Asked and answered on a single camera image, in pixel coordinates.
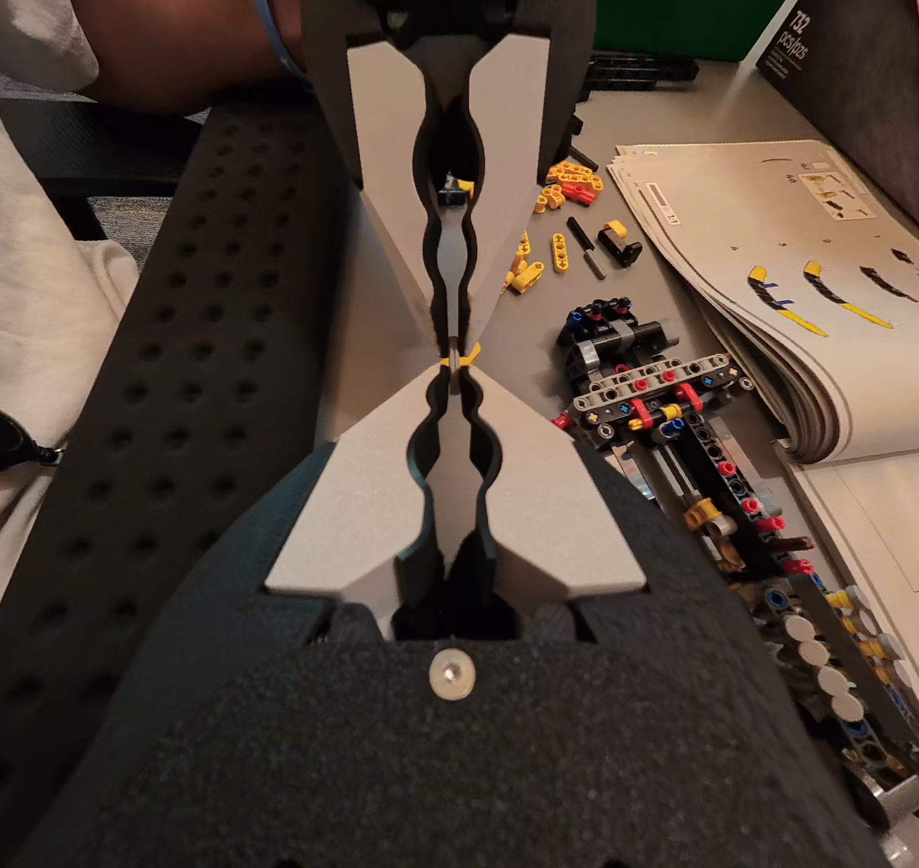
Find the blue wristband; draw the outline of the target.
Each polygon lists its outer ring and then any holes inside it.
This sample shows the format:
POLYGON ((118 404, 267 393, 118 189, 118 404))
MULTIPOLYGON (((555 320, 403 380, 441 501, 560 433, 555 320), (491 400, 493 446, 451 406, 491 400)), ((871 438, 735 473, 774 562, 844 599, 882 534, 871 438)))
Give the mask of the blue wristband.
POLYGON ((290 76, 296 78, 307 88, 311 88, 312 84, 308 75, 287 49, 272 11, 271 1, 253 0, 253 2, 257 11, 258 20, 277 62, 290 76))

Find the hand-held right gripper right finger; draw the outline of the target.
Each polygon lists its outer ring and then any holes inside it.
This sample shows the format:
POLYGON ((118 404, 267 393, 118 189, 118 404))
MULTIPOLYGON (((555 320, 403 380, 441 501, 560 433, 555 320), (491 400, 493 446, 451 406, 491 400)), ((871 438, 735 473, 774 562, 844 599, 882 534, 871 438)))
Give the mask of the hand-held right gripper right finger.
POLYGON ((459 371, 481 477, 474 583, 532 617, 548 604, 642 590, 646 575, 576 442, 476 367, 459 371))

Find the person's left forearm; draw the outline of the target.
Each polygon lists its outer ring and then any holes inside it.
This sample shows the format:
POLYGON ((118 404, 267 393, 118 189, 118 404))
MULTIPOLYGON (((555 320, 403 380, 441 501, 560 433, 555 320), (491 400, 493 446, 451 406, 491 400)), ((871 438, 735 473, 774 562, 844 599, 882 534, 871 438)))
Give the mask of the person's left forearm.
POLYGON ((287 77, 255 0, 71 0, 98 62, 81 94, 188 116, 224 92, 287 77))

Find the lego car chassis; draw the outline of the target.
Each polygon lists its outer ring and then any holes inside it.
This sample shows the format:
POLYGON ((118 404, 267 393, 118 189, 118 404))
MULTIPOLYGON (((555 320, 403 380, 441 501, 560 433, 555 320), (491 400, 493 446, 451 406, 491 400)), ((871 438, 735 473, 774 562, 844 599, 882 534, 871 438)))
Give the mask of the lego car chassis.
POLYGON ((557 427, 691 534, 738 596, 818 751, 893 866, 917 866, 917 697, 904 645, 856 583, 834 589, 718 417, 752 381, 729 354, 682 362, 628 298, 569 312, 557 427))

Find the black yellow lego piece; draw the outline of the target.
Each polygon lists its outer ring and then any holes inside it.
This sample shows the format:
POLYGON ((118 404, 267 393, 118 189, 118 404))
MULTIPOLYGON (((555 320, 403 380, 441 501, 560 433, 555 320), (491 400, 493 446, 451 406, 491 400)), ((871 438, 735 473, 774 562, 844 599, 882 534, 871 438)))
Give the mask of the black yellow lego piece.
POLYGON ((602 230, 598 232, 596 240, 623 269, 634 265, 642 253, 642 243, 630 241, 626 228, 618 220, 606 222, 602 230))

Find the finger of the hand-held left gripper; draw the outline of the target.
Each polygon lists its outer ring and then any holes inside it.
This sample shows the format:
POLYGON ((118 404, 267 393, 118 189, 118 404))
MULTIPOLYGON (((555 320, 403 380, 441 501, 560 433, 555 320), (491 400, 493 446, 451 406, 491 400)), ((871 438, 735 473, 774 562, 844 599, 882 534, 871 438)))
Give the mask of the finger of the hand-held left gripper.
POLYGON ((433 202, 416 182, 416 145, 428 116, 422 71, 390 43, 347 52, 361 199, 403 298, 436 352, 448 350, 446 300, 436 299, 433 202))
POLYGON ((474 268, 466 284, 468 318, 460 350, 481 338, 538 197, 549 40, 508 35, 471 69, 468 103, 481 143, 482 178, 475 180, 470 228, 474 268))

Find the pile of yellow lego pieces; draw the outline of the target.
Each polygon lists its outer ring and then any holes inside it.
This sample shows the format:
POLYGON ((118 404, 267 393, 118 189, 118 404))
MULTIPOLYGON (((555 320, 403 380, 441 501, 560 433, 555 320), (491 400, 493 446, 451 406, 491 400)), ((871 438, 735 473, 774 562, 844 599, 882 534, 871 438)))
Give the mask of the pile of yellow lego pieces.
MULTIPOLYGON (((604 181, 595 167, 564 160, 549 168, 547 182, 533 207, 533 216, 556 214, 564 208, 591 208, 604 191, 604 181)), ((547 242, 535 242, 530 230, 522 233, 512 263, 506 273, 502 291, 523 295, 533 288, 547 270, 557 276, 570 267, 569 241, 573 231, 552 231, 547 242)))

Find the black lego pin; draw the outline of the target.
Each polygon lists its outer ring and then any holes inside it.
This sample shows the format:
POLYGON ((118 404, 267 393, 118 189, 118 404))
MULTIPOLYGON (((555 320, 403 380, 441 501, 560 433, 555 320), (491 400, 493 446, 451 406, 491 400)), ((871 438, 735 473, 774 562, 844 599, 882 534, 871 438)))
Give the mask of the black lego pin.
POLYGON ((574 216, 569 216, 566 219, 566 226, 571 234, 574 236, 578 246, 580 247, 584 261, 589 266, 593 275, 600 281, 603 281, 606 278, 606 270, 597 260, 595 255, 595 246, 591 241, 589 235, 584 230, 583 226, 577 221, 574 216))

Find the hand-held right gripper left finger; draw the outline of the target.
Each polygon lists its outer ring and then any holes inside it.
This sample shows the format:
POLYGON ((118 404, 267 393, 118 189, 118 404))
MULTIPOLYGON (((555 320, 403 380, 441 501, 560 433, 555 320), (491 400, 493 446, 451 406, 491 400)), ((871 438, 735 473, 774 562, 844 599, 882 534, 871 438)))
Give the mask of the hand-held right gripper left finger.
POLYGON ((426 369, 332 444, 264 583, 268 592, 361 604, 381 632, 444 574, 427 476, 450 372, 426 369))

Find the lego set box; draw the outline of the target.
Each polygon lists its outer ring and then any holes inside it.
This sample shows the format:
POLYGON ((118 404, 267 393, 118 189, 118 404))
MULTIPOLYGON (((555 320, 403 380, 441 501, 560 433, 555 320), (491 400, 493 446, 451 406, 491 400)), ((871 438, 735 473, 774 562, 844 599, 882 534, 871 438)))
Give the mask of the lego set box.
POLYGON ((756 66, 918 220, 917 0, 798 0, 756 66))

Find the instruction booklet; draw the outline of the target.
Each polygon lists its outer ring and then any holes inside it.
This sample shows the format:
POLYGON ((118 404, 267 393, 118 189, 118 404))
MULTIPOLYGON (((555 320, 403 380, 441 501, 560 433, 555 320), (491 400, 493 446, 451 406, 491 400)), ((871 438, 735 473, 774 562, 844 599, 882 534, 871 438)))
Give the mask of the instruction booklet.
POLYGON ((779 418, 839 555, 917 598, 917 236, 813 139, 621 146, 607 170, 779 418))

